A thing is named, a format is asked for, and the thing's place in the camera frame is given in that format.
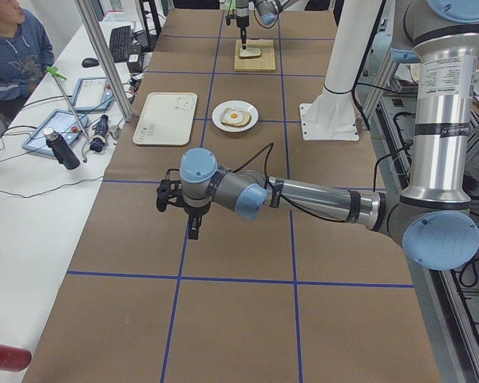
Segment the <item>plain bread slice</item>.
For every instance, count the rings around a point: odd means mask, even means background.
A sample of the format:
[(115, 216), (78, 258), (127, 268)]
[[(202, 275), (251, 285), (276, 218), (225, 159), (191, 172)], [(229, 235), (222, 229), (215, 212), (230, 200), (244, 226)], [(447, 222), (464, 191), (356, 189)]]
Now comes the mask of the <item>plain bread slice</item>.
[(245, 50), (240, 46), (239, 58), (240, 59), (252, 59), (262, 55), (262, 50), (258, 47), (247, 47)]

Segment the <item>white round plate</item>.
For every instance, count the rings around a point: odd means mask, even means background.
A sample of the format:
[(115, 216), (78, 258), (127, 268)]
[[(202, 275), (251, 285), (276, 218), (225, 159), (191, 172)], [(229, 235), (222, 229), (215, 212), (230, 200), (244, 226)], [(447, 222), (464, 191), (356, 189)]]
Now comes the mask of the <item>white round plate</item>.
[(246, 101), (225, 101), (212, 112), (212, 122), (225, 132), (243, 132), (252, 128), (259, 119), (256, 107)]

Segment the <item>bread slice with egg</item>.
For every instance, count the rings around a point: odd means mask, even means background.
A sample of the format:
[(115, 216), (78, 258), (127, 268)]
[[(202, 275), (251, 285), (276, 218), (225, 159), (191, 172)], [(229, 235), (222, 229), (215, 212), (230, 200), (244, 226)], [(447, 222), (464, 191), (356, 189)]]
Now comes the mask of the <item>bread slice with egg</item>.
[(251, 114), (247, 111), (240, 111), (233, 108), (226, 108), (220, 122), (233, 128), (242, 128), (249, 124)]

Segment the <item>wooden cutting board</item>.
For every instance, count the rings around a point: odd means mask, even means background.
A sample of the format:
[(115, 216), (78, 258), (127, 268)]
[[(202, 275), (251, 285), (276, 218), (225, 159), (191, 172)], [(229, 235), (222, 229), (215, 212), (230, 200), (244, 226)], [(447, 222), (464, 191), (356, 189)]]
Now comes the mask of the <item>wooden cutting board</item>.
[(241, 40), (236, 40), (234, 70), (236, 72), (275, 72), (274, 41), (247, 39), (247, 48), (243, 53)]

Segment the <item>cream bear tray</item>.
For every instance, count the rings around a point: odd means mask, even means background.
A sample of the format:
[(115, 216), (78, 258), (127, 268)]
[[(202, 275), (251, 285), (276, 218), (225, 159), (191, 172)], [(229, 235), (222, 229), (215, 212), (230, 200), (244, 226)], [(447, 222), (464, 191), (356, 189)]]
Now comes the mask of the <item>cream bear tray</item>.
[(133, 133), (138, 146), (183, 146), (190, 141), (196, 111), (195, 93), (150, 93)]

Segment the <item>black keyboard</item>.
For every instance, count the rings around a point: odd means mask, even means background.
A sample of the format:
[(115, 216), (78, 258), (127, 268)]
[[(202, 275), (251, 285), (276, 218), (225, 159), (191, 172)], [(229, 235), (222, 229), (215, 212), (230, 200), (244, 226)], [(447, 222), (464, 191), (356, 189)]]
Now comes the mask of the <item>black keyboard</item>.
[(118, 63), (127, 60), (131, 40), (132, 28), (130, 26), (120, 26), (111, 30), (109, 51), (114, 62)]

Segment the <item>folded navy umbrella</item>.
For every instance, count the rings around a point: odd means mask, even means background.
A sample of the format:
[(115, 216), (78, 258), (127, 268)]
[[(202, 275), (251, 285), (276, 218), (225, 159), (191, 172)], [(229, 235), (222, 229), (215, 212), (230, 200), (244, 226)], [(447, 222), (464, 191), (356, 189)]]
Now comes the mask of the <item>folded navy umbrella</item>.
[(109, 117), (102, 115), (94, 127), (94, 134), (90, 141), (89, 149), (94, 152), (101, 152), (106, 146), (106, 136), (109, 132)]

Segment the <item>black water bottle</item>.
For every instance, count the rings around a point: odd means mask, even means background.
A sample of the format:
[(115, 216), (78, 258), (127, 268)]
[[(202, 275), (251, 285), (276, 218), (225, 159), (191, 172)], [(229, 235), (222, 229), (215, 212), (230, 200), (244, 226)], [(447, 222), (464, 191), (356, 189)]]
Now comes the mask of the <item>black water bottle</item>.
[(52, 150), (59, 164), (62, 164), (68, 170), (74, 170), (79, 167), (80, 160), (76, 157), (61, 133), (50, 127), (43, 128), (42, 132), (46, 139), (46, 145)]

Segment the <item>far blue teach pendant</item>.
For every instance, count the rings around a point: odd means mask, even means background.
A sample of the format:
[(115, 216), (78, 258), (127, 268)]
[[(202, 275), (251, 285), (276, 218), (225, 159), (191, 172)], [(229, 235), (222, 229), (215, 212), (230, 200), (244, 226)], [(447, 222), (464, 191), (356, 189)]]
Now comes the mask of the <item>far blue teach pendant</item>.
[(78, 113), (104, 112), (113, 101), (114, 95), (106, 77), (81, 77), (71, 97), (71, 104)]

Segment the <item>black computer mouse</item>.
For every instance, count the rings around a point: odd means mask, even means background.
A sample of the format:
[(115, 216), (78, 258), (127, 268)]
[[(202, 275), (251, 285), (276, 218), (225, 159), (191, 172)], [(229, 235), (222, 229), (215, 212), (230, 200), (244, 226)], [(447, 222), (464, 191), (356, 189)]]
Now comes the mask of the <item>black computer mouse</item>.
[(81, 66), (83, 68), (92, 68), (92, 67), (99, 66), (99, 64), (100, 64), (99, 61), (93, 57), (86, 57), (81, 62)]

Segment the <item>person in blue hoodie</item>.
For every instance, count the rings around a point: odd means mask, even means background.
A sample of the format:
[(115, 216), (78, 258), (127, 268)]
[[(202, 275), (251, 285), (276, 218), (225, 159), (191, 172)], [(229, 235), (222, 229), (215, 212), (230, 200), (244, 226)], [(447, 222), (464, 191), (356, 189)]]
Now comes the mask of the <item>person in blue hoodie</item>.
[(13, 120), (53, 65), (42, 23), (16, 1), (0, 1), (0, 112)]

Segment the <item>red cylinder bottle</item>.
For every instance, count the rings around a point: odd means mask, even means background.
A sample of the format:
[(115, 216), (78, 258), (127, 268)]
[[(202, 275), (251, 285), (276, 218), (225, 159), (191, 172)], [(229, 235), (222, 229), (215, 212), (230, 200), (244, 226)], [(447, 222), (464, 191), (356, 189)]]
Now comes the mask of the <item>red cylinder bottle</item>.
[(19, 372), (31, 362), (32, 355), (27, 349), (0, 344), (0, 370)]

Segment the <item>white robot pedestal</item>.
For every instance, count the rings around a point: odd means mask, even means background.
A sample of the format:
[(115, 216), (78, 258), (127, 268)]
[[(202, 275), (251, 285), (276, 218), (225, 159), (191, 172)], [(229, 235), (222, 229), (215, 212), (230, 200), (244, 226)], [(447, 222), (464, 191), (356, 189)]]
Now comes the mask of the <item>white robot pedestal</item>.
[(359, 140), (352, 91), (383, 8), (381, 0), (343, 3), (323, 91), (313, 103), (299, 106), (304, 140)]

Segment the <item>aluminium frame post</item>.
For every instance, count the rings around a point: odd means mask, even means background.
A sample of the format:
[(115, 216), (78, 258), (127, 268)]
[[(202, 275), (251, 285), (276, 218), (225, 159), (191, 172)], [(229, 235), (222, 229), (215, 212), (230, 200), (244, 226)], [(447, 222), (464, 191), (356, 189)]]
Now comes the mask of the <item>aluminium frame post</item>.
[(100, 27), (97, 15), (89, 0), (75, 0), (77, 11), (81, 16), (81, 20), (88, 34), (91, 45), (97, 55), (98, 61), (105, 72), (107, 79), (111, 85), (113, 95), (115, 96), (117, 105), (124, 117), (125, 122), (130, 122), (133, 117), (133, 110), (128, 98), (125, 95), (124, 86), (122, 85), (119, 73), (109, 51), (104, 34)]

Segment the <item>green handled reacher stick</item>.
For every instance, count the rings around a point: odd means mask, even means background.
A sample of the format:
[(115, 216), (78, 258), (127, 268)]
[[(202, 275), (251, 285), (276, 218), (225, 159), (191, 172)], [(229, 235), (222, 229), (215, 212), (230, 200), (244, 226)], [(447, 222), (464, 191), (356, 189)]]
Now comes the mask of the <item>green handled reacher stick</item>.
[(83, 162), (85, 164), (88, 163), (88, 158), (87, 158), (87, 155), (86, 155), (86, 151), (85, 151), (85, 146), (87, 144), (90, 143), (90, 136), (88, 134), (88, 132), (86, 131), (86, 128), (84, 127), (84, 125), (81, 123), (81, 118), (79, 117), (77, 111), (74, 109), (73, 107), (73, 104), (72, 104), (72, 101), (69, 99), (69, 96), (67, 95), (67, 93), (65, 92), (64, 88), (63, 88), (63, 85), (61, 83), (61, 80), (63, 81), (66, 81), (67, 78), (63, 75), (61, 75), (58, 71), (57, 71), (57, 67), (55, 66), (48, 66), (46, 67), (46, 72), (53, 78), (53, 80), (55, 81), (57, 87), (59, 88), (60, 92), (61, 92), (61, 95), (64, 97), (65, 99), (65, 102), (66, 104), (68, 105), (68, 108), (70, 110), (70, 112), (74, 115), (75, 117), (75, 121), (77, 123), (77, 126), (79, 128), (79, 131), (80, 133), (83, 134), (83, 136), (85, 137), (85, 140), (86, 140), (86, 143), (82, 146), (82, 149), (81, 149), (81, 156), (82, 156), (82, 159), (83, 159)]

